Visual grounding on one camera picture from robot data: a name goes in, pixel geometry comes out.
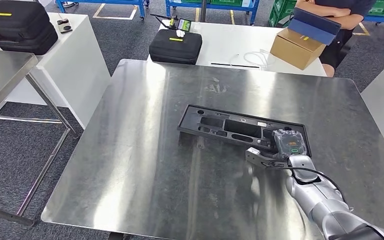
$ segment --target yellow label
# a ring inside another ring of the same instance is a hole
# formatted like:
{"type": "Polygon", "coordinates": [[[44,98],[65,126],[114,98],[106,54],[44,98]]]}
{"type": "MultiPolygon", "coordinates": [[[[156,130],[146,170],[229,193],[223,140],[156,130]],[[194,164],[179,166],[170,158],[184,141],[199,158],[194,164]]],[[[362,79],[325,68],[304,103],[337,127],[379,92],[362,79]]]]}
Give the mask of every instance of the yellow label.
{"type": "Polygon", "coordinates": [[[183,39],[180,39],[180,38],[173,38],[173,37],[170,37],[169,39],[172,40],[172,41],[183,42],[183,39]]]}

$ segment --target black shorts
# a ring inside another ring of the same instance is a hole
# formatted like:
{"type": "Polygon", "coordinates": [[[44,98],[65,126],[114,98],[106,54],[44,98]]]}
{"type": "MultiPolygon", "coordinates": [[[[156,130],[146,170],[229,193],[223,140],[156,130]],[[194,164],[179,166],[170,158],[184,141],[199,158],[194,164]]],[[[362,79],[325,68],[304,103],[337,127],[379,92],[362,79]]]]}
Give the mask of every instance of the black shorts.
{"type": "Polygon", "coordinates": [[[329,46],[326,46],[321,53],[320,62],[322,64],[330,65],[336,70],[339,65],[342,47],[343,44],[341,41],[338,41],[337,39],[333,40],[333,42],[329,46]]]}

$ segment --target black cable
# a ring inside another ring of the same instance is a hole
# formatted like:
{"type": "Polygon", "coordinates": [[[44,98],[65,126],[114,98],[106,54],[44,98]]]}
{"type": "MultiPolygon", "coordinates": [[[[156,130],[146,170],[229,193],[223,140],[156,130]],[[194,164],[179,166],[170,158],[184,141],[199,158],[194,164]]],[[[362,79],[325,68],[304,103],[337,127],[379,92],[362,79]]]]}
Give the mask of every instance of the black cable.
{"type": "Polygon", "coordinates": [[[312,173],[315,173],[317,175],[320,175],[322,176],[323,178],[325,178],[326,180],[328,180],[330,183],[332,183],[335,188],[339,191],[339,193],[342,195],[342,199],[343,199],[343,202],[347,203],[346,199],[345,199],[345,195],[344,195],[344,192],[342,191],[342,189],[339,187],[339,185],[334,181],[332,180],[330,177],[326,176],[324,173],[322,172],[319,172],[317,170],[314,170],[314,169],[310,169],[310,168],[306,168],[306,167],[277,167],[277,166],[270,166],[270,165],[267,165],[265,164],[264,162],[261,162],[262,165],[268,167],[268,168],[272,168],[272,169],[276,169],[276,170],[303,170],[303,171],[308,171],[308,172],[312,172],[312,173]]]}

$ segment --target green storage bin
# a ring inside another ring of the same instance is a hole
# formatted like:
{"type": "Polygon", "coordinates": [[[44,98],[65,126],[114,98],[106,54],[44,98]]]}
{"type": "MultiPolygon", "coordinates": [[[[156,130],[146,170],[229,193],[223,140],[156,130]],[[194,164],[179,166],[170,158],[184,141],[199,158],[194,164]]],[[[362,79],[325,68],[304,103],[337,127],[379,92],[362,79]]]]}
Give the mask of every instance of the green storage bin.
{"type": "MultiPolygon", "coordinates": [[[[286,17],[289,17],[289,15],[291,15],[290,13],[284,13],[282,14],[280,17],[278,16],[278,14],[276,13],[276,10],[273,8],[271,10],[271,13],[270,13],[270,17],[268,18],[268,25],[270,27],[273,27],[275,28],[276,27],[276,24],[278,24],[278,22],[286,17]]],[[[289,25],[289,22],[287,22],[285,25],[283,25],[283,27],[287,27],[289,25]]]]}
{"type": "Polygon", "coordinates": [[[276,10],[278,16],[290,15],[294,12],[296,0],[276,0],[274,1],[273,8],[276,10]]]}
{"type": "Polygon", "coordinates": [[[377,0],[368,15],[384,17],[384,0],[377,0]]]}
{"type": "Polygon", "coordinates": [[[211,0],[211,4],[242,7],[242,0],[211,0]]]}
{"type": "Polygon", "coordinates": [[[182,3],[193,3],[193,4],[200,4],[203,1],[202,0],[181,0],[182,3]]]}

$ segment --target stainless steel table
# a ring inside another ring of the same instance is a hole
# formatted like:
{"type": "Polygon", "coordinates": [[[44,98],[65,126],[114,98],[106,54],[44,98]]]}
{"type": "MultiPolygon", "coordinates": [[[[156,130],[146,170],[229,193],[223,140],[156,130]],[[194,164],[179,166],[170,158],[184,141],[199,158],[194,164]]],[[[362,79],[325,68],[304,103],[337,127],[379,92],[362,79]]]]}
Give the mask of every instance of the stainless steel table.
{"type": "Polygon", "coordinates": [[[316,168],[384,228],[384,138],[350,79],[122,60],[41,219],[175,240],[321,239],[285,171],[180,134],[187,104],[305,124],[316,168]]]}
{"type": "Polygon", "coordinates": [[[39,187],[43,177],[45,176],[48,168],[54,160],[54,157],[57,155],[61,145],[66,139],[67,135],[71,131],[74,137],[77,137],[76,132],[69,124],[69,122],[64,118],[64,116],[57,109],[53,101],[48,97],[48,95],[43,91],[40,84],[36,79],[29,74],[30,70],[38,63],[38,59],[32,53],[24,52],[11,52],[11,51],[0,51],[0,104],[5,100],[5,98],[11,93],[11,91],[21,82],[25,77],[31,86],[37,91],[37,93],[42,97],[45,103],[50,107],[50,109],[55,113],[59,120],[55,119],[39,119],[39,118],[20,118],[20,117],[6,117],[0,116],[0,119],[12,120],[12,121],[23,121],[23,122],[40,122],[40,123],[53,123],[53,124],[64,124],[65,131],[59,139],[56,147],[52,151],[48,160],[46,161],[45,166],[25,197],[23,203],[21,204],[18,212],[12,214],[0,209],[0,218],[32,226],[34,221],[22,217],[27,206],[32,200],[33,195],[35,194],[37,188],[39,187]]]}

